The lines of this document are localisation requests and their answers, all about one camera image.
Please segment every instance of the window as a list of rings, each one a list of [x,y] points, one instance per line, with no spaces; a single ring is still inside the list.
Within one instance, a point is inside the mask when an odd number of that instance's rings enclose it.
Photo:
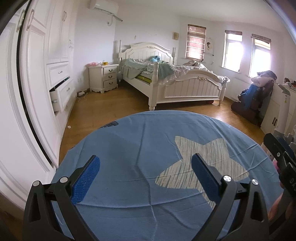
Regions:
[[[205,27],[188,24],[185,58],[203,61],[205,53]]]
[[[257,72],[270,70],[271,64],[271,39],[252,34],[252,41],[252,60],[249,73],[251,78],[256,77]]]
[[[242,32],[225,30],[225,45],[222,67],[239,72],[242,55]]]

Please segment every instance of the window blind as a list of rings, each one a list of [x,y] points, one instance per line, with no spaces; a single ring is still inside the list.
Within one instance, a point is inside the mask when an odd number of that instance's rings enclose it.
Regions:
[[[241,31],[233,31],[233,30],[225,30],[226,34],[237,34],[237,35],[242,35]]]
[[[206,28],[188,24],[186,58],[203,61],[205,53]]]
[[[261,41],[268,43],[268,44],[271,43],[271,39],[260,36],[260,35],[252,34],[252,38],[257,39],[257,40],[261,40]]]

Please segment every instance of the ceiling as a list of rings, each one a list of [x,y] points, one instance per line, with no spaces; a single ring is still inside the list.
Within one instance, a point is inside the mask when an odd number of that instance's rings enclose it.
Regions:
[[[211,21],[251,23],[278,32],[286,28],[264,0],[113,0]]]

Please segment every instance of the star pattern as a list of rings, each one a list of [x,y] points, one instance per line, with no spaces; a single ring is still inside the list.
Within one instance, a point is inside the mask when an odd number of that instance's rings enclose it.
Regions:
[[[229,175],[235,181],[240,181],[249,176],[243,166],[229,157],[228,148],[223,138],[202,145],[187,138],[176,136],[175,143],[182,159],[168,167],[156,178],[155,183],[161,187],[195,188],[202,193],[211,208],[214,208],[215,202],[209,200],[191,168],[191,158],[195,153],[199,153],[208,165],[215,167],[223,176]]]

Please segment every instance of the open drawer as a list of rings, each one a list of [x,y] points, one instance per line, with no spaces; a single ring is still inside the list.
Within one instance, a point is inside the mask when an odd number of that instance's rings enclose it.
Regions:
[[[74,91],[73,79],[68,79],[55,90],[50,91],[54,111],[63,112]]]

